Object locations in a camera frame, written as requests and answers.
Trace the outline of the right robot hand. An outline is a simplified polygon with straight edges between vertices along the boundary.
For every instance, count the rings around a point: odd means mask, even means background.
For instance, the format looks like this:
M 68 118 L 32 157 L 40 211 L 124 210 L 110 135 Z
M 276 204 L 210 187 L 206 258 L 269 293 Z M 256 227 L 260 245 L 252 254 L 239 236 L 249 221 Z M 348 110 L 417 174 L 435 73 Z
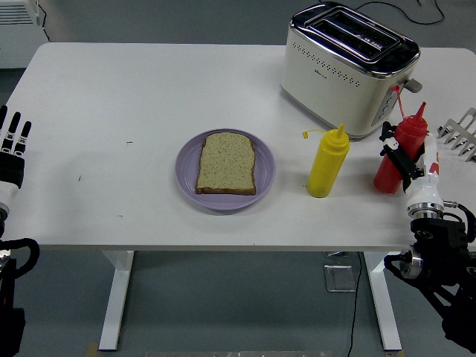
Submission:
M 395 138 L 396 127 L 385 121 L 382 134 L 381 154 L 388 158 L 402 176 L 402 188 L 408 194 L 407 212 L 409 217 L 440 218 L 444 204 L 438 193 L 440 164 L 436 138 L 428 132 L 419 155 L 412 159 Z

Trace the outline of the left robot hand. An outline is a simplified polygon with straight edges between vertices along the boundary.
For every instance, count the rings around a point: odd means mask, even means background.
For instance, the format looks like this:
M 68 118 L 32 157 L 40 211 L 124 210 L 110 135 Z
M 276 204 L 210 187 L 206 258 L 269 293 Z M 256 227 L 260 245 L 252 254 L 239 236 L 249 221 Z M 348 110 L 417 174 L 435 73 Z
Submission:
M 25 160 L 23 158 L 32 123 L 27 120 L 20 126 L 22 115 L 15 112 L 4 130 L 8 107 L 1 106 L 1 204 L 7 206 L 22 187 Z

